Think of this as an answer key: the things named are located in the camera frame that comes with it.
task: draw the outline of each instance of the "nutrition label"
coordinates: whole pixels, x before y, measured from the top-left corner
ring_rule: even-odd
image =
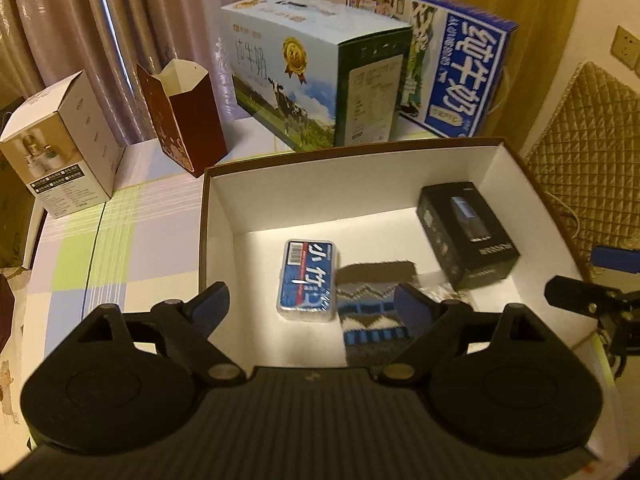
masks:
[[[345,145],[388,140],[401,70],[399,54],[349,72]]]
[[[88,171],[74,164],[32,182],[31,187],[47,211],[59,218],[109,199]]]

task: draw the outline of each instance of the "barcode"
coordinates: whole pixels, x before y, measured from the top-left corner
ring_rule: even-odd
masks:
[[[289,244],[289,256],[287,265],[302,265],[302,242],[291,242]]]

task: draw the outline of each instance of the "gold award seal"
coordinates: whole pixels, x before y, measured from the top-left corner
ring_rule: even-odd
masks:
[[[245,0],[234,5],[235,9],[247,9],[248,7],[255,7],[260,3],[260,0]]]
[[[302,43],[296,38],[287,38],[282,45],[282,55],[287,64],[284,72],[289,74],[290,78],[291,74],[296,74],[301,85],[302,83],[306,83],[304,75],[306,69],[306,52]]]

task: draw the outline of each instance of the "brown paper bag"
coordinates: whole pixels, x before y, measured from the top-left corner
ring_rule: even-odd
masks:
[[[138,65],[138,79],[162,150],[193,176],[227,154],[209,72],[172,59],[158,75]]]

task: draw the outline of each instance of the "knitted sock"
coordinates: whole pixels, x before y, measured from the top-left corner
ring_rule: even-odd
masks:
[[[335,275],[338,316],[347,364],[364,366],[374,375],[412,342],[394,308],[400,282],[413,282],[412,262],[354,264]]]

